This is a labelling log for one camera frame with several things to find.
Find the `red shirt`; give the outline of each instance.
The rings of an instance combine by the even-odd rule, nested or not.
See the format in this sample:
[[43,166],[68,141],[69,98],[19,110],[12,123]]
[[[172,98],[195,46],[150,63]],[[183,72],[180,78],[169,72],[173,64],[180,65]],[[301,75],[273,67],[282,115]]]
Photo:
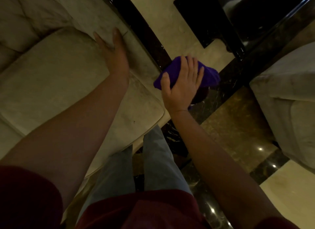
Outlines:
[[[63,207],[57,188],[19,167],[0,166],[0,228],[60,227]],[[210,228],[194,197],[181,190],[132,193],[93,203],[76,229]],[[285,218],[268,218],[255,229],[297,229]]]

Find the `person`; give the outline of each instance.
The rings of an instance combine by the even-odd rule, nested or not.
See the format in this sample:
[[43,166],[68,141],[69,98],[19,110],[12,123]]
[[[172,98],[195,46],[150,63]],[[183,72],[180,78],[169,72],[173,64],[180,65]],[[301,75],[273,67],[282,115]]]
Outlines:
[[[1,228],[59,228],[113,122],[128,88],[128,59],[117,28],[114,49],[94,35],[110,74],[0,161]],[[297,228],[187,111],[203,77],[203,69],[198,70],[196,58],[182,56],[174,87],[167,73],[162,77],[163,101],[229,222],[234,228]],[[143,155],[145,191],[135,193],[132,147],[112,155],[80,212],[77,229],[210,228],[158,126],[144,136]]]

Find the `forearm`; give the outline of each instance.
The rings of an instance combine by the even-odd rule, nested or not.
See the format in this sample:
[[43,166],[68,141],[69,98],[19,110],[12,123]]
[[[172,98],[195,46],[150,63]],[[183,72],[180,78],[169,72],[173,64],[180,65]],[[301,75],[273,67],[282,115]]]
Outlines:
[[100,148],[127,88],[127,80],[108,76],[89,95],[22,139],[1,164],[23,167],[53,182],[66,208]]
[[171,117],[195,167],[234,228],[252,228],[261,219],[280,216],[254,180],[207,135],[187,111],[175,113]]

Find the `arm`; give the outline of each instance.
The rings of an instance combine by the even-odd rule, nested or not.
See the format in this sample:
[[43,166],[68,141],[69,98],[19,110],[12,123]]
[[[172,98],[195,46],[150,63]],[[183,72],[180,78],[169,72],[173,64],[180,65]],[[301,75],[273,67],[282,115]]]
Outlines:
[[50,180],[67,208],[113,122],[129,83],[129,65],[118,29],[114,50],[95,33],[110,75],[86,97],[23,138],[0,161]]
[[187,111],[203,77],[198,61],[182,56],[179,78],[172,89],[163,75],[165,107],[179,131],[195,167],[210,187],[234,228],[254,228],[263,219],[281,214],[254,180],[199,126]]

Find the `finger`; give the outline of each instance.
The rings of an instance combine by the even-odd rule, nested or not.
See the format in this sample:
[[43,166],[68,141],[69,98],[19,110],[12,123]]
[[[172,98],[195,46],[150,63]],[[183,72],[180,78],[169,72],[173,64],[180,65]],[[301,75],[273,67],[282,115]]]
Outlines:
[[196,88],[198,89],[199,86],[201,85],[202,82],[202,78],[203,78],[203,74],[204,74],[204,67],[202,67],[199,71],[198,77],[197,77],[197,82],[196,82]]
[[194,75],[194,61],[191,57],[191,54],[188,54],[187,56],[187,59],[188,59],[188,79],[189,80],[192,80],[192,77]]
[[121,35],[119,29],[116,27],[113,29],[113,44],[114,44],[115,50],[126,51],[123,36]]
[[188,76],[188,63],[185,56],[180,57],[180,72],[178,78],[187,79]]
[[106,42],[104,42],[104,40],[96,32],[93,32],[93,35],[95,37],[97,44],[99,45],[100,49],[105,55],[111,52],[111,49],[107,46]]
[[167,72],[164,72],[161,79],[161,87],[162,87],[162,94],[170,95],[171,88],[170,88],[170,80],[169,75]]
[[192,81],[196,82],[198,76],[198,59],[194,58],[194,74],[192,76]]

